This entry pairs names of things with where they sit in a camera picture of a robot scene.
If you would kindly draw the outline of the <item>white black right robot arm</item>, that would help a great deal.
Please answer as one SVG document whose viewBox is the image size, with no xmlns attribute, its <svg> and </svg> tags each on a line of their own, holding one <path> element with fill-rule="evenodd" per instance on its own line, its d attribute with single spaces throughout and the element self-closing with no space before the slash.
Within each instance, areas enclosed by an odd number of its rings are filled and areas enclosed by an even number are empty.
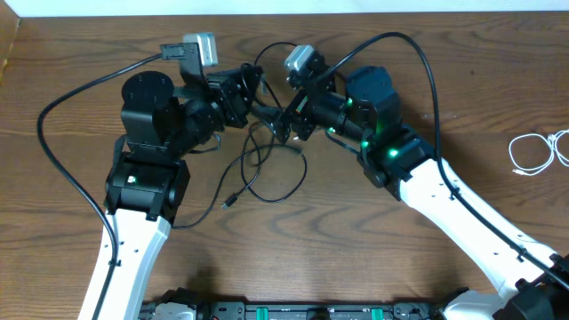
<svg viewBox="0 0 569 320">
<path fill-rule="evenodd" d="M 322 127 L 351 140 L 367 179 L 440 228 L 482 270 L 493 286 L 466 289 L 435 308 L 442 319 L 565 319 L 568 260 L 516 227 L 470 188 L 441 155 L 405 124 L 389 74 L 364 67 L 350 74 L 346 91 L 334 88 L 333 68 L 309 45 L 284 61 L 296 96 L 285 110 L 265 115 L 281 141 L 306 140 Z"/>
</svg>

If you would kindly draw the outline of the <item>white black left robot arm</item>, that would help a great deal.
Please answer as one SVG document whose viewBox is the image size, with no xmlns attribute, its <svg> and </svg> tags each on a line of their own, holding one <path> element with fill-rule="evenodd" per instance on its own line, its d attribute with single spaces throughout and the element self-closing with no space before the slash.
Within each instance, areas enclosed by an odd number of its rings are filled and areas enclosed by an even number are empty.
<svg viewBox="0 0 569 320">
<path fill-rule="evenodd" d="M 200 44 L 164 44 L 164 60 L 177 60 L 184 85 L 158 71 L 125 81 L 121 119 L 105 184 L 100 250 L 79 316 L 134 319 L 140 312 L 158 254 L 170 235 L 190 173 L 184 156 L 226 127 L 243 128 L 260 84 L 262 68 L 239 68 L 206 75 L 217 62 Z"/>
</svg>

